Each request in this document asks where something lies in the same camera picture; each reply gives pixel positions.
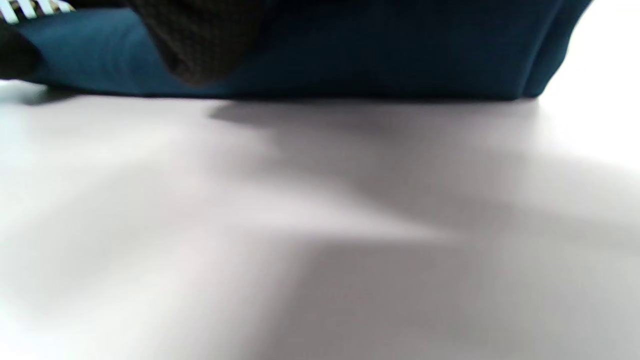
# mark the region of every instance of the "teal fabric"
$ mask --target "teal fabric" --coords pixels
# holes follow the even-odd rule
[[[44,55],[32,82],[163,97],[536,97],[590,0],[282,0],[232,76],[191,88],[128,9],[20,26]]]

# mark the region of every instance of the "white striped fabric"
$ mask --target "white striped fabric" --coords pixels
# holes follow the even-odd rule
[[[20,22],[20,18],[16,14],[18,8],[22,14],[24,14],[24,17],[27,19],[34,19],[38,17],[38,14],[36,13],[36,6],[42,10],[44,15],[54,15],[59,12],[68,13],[74,11],[71,5],[61,0],[0,0],[0,13],[2,13],[2,17],[5,22],[9,24],[16,24]]]
[[[8,0],[0,0],[0,12],[2,13],[4,21],[9,24],[17,24],[18,21],[20,21]]]
[[[51,3],[49,0],[38,0],[38,4],[40,4],[40,8],[45,15],[53,15],[53,8],[51,7]]]

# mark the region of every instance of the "knit fabric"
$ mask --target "knit fabric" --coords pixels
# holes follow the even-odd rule
[[[258,38],[263,0],[128,0],[169,71],[194,86],[229,75]]]

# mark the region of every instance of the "white floor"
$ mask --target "white floor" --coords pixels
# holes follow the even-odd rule
[[[0,84],[0,359],[640,359],[638,18],[539,101]]]

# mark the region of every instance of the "black fabric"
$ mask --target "black fabric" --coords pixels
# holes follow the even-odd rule
[[[221,80],[253,47],[263,0],[127,0],[169,71],[190,85]]]
[[[15,28],[0,21],[0,79],[30,77],[42,61],[40,51]]]

